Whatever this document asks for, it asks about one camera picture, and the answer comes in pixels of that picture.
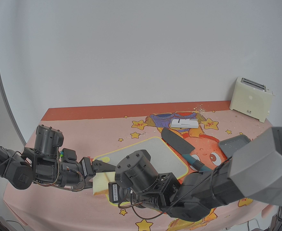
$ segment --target toaster slot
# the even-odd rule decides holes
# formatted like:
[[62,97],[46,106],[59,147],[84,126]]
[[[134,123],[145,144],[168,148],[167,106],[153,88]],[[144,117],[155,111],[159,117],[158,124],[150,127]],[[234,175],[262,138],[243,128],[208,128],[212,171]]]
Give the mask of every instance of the toaster slot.
[[266,91],[265,85],[259,84],[257,82],[250,80],[250,79],[242,78],[241,82],[244,83],[245,85],[251,86],[253,88],[257,88],[261,91]]

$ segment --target gray tray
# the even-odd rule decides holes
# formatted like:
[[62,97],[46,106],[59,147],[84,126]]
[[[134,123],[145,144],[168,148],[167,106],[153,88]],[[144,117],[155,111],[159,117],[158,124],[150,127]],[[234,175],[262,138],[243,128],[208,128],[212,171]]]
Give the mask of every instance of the gray tray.
[[249,142],[250,140],[248,139],[248,137],[246,135],[241,134],[239,136],[220,141],[218,145],[222,152],[225,154],[225,156],[230,157],[233,156],[234,152],[244,147]]

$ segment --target kitchen knife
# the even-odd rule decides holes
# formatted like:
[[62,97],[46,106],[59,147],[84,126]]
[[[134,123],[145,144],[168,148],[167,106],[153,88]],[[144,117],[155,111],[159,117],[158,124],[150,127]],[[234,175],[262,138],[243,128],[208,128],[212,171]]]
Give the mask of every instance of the kitchen knife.
[[187,162],[191,164],[198,171],[211,171],[210,168],[206,167],[199,160],[190,156],[195,147],[185,141],[182,137],[178,136],[176,133],[173,133],[168,128],[163,128],[161,131],[162,139],[172,146]]

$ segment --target toaster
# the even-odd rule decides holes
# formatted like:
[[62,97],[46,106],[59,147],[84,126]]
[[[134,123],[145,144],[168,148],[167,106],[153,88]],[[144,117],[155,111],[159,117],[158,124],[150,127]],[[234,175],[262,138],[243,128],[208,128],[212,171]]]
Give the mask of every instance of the toaster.
[[270,113],[273,92],[252,80],[238,77],[230,104],[230,110],[237,110],[265,122]]

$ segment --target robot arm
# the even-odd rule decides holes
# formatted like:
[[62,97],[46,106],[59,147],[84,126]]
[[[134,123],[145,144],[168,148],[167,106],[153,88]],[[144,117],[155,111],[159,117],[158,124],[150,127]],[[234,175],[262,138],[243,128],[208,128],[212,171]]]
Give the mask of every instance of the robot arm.
[[97,172],[115,171],[115,182],[109,183],[110,201],[119,206],[129,201],[186,221],[198,221],[212,208],[243,197],[282,206],[280,127],[267,129],[215,170],[187,175],[182,184],[171,172],[158,173],[146,150],[131,153],[116,167],[98,160],[91,164],[87,157],[77,162],[73,150],[64,148],[59,153],[63,139],[61,131],[41,125],[34,148],[24,148],[21,156],[0,147],[0,176],[17,189],[26,189],[33,182],[81,191],[92,187],[89,180]]
[[77,162],[74,150],[58,148],[63,145],[64,136],[60,130],[39,125],[36,130],[34,148],[24,148],[23,153],[0,147],[0,177],[17,189],[27,189],[31,183],[54,186],[69,191],[91,188],[97,172],[114,171],[115,166],[88,157]]
[[282,128],[267,129],[231,160],[213,171],[191,173],[181,185],[172,173],[158,174],[143,150],[124,158],[115,172],[111,184],[118,185],[112,188],[118,189],[118,202],[131,200],[185,221],[198,221],[212,208],[244,197],[282,206]]

